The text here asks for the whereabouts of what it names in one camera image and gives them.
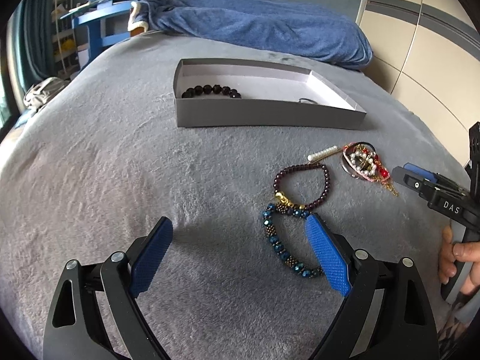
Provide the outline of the right hand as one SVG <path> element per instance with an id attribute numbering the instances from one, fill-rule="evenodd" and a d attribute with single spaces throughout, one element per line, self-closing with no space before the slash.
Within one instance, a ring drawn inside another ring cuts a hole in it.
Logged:
<path id="1" fill-rule="evenodd" d="M 456 275 L 455 262 L 472 263 L 460 292 L 466 296 L 473 296 L 479 291 L 480 284 L 480 244 L 478 241 L 454 244 L 453 232 L 448 225 L 442 230 L 442 244 L 439 250 L 438 274 L 441 284 L 447 284 Z"/>

